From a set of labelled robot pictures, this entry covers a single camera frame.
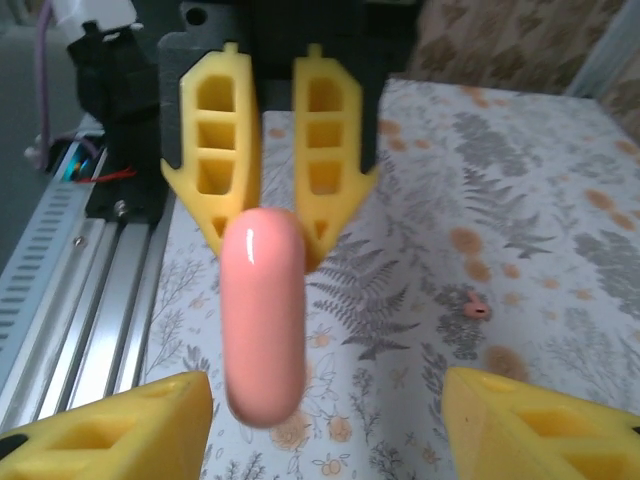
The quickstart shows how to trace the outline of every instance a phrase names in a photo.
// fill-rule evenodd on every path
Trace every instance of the pink sausage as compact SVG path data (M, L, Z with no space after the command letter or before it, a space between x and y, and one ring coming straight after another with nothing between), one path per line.
M220 252L229 406L256 428L284 422L305 388L305 248L297 220L256 208L226 229Z

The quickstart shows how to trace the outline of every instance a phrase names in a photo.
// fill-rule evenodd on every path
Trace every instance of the purple cable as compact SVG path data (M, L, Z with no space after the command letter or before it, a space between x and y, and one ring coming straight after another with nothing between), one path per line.
M36 25L35 47L36 100L40 112L40 162L38 165L40 170L44 170L49 163L49 146L51 145L49 89L47 88L47 28L52 18L51 0L44 0Z

